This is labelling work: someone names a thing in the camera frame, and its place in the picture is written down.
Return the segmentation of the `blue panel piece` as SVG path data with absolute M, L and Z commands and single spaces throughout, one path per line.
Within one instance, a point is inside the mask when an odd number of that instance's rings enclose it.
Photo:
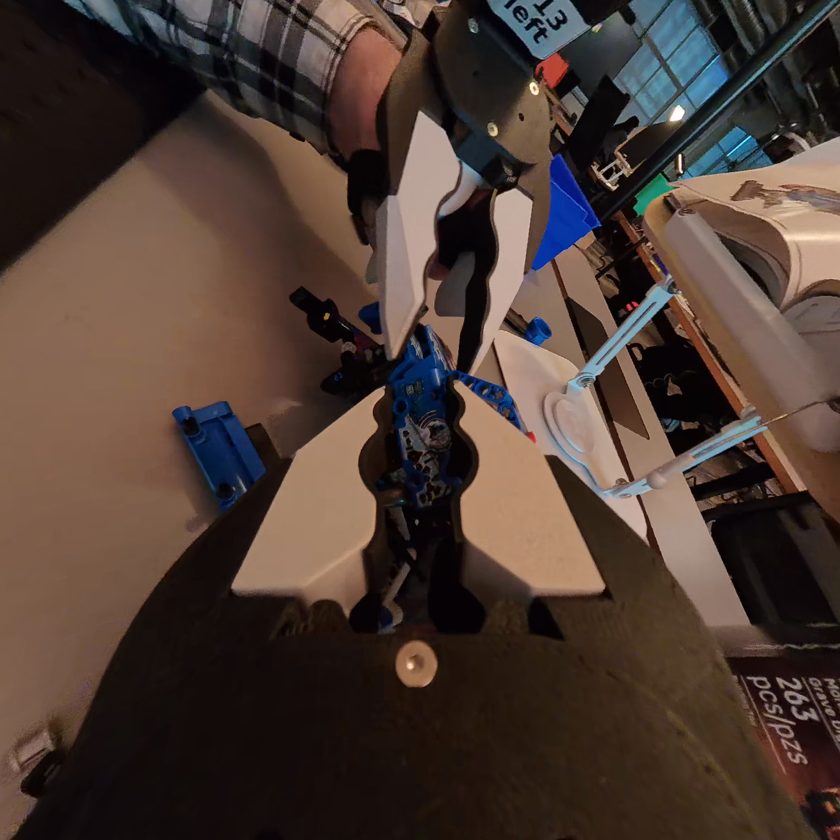
M 178 406 L 171 415 L 220 513 L 266 475 L 266 463 L 228 402 Z

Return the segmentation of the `black toy set box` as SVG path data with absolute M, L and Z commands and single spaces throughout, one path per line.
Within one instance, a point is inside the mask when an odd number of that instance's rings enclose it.
M 839 625 L 712 628 L 755 736 L 817 838 L 839 838 Z

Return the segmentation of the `open instruction booklet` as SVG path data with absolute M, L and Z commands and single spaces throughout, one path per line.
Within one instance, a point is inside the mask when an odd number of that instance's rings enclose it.
M 750 171 L 701 175 L 671 193 L 749 267 L 782 312 L 839 295 L 839 139 Z

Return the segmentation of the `toy truck model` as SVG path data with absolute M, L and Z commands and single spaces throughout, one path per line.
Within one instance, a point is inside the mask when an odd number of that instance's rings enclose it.
M 454 444 L 455 405 L 449 386 L 466 385 L 493 411 L 535 442 L 508 391 L 457 371 L 451 353 L 433 328 L 415 328 L 398 360 L 388 360 L 374 339 L 382 330 L 380 309 L 360 310 L 368 332 L 341 315 L 332 299 L 305 287 L 289 295 L 308 328 L 341 347 L 340 367 L 321 382 L 322 391 L 358 403 L 380 386 L 392 393 L 392 429 L 385 435 L 385 466 L 374 489 L 384 496 L 387 547 L 392 557 L 380 597 L 378 631 L 391 633 L 427 594 L 433 552 L 453 534 L 452 500 L 468 471 L 466 445 Z

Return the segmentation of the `black pin grey head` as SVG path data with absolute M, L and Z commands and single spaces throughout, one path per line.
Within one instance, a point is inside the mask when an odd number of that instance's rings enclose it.
M 50 728 L 42 728 L 16 741 L 8 761 L 20 792 L 37 800 L 52 785 L 66 758 L 60 736 Z

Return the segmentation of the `white book stand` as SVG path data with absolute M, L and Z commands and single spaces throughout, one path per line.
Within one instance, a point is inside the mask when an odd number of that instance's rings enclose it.
M 565 358 L 516 335 L 500 331 L 494 340 L 501 372 L 512 399 L 536 443 L 546 455 L 557 456 L 574 469 L 604 500 L 617 500 L 621 514 L 627 499 L 660 490 L 673 478 L 761 434 L 772 424 L 799 417 L 795 433 L 803 445 L 817 452 L 838 451 L 838 350 L 818 350 L 806 338 L 807 309 L 815 297 L 798 301 L 800 320 L 793 309 L 779 309 L 759 289 L 731 250 L 724 234 L 714 228 L 700 203 L 688 204 L 674 194 L 665 197 L 674 207 L 660 243 L 678 256 L 679 277 L 671 274 L 654 284 L 621 326 L 577 369 Z M 606 422 L 590 395 L 596 379 L 617 355 L 680 293 L 703 304 L 737 346 L 737 361 L 751 363 L 767 385 L 772 404 L 759 410 L 750 405 L 739 418 L 684 454 L 629 481 L 609 468 L 617 464 L 613 444 L 607 442 Z

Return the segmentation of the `grey desk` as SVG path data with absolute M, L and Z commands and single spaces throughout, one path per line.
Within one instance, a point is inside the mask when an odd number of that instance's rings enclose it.
M 206 94 L 3 274 L 2 755 L 87 706 L 19 837 L 766 836 L 705 610 L 558 460 L 602 594 L 475 597 L 455 512 L 379 635 L 381 497 L 359 602 L 232 593 L 341 417 L 292 406 L 328 364 L 288 294 L 369 296 L 344 182 Z M 172 418 L 219 401 L 267 467 L 225 513 Z

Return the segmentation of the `blue storage bin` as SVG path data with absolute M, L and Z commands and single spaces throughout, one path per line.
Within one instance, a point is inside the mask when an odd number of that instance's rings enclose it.
M 561 154 L 553 157 L 549 173 L 549 219 L 533 270 L 540 270 L 601 225 Z

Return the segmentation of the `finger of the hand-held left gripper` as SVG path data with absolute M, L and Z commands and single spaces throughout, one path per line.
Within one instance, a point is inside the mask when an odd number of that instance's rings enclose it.
M 474 268 L 465 288 L 457 368 L 474 375 L 526 273 L 532 200 L 519 190 L 494 192 L 470 212 Z
M 390 142 L 387 194 L 375 215 L 375 275 L 385 355 L 396 361 L 421 317 L 428 268 L 438 251 L 438 214 L 460 183 L 445 129 L 423 110 L 406 143 Z

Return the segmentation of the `person's left hand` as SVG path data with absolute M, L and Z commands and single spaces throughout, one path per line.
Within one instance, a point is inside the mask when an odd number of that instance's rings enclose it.
M 344 161 L 359 151 L 378 151 L 376 115 L 402 58 L 373 27 L 356 34 L 339 62 L 328 103 L 329 137 Z

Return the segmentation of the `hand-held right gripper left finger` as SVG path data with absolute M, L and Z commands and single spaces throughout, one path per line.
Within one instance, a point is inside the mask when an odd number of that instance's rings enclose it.
M 368 592 L 363 553 L 375 534 L 376 502 L 360 457 L 384 396 L 384 387 L 373 391 L 297 451 L 232 593 L 359 602 Z

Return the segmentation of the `person's left forearm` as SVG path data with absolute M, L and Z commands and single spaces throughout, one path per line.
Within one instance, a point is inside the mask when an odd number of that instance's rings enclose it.
M 187 71 L 235 110 L 338 156 L 328 105 L 351 40 L 375 23 L 345 1 L 67 1 Z

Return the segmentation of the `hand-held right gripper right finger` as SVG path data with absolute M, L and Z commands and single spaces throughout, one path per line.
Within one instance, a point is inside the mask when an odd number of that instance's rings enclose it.
M 462 581 L 479 599 L 599 595 L 604 580 L 541 449 L 463 382 L 472 472 L 456 503 Z

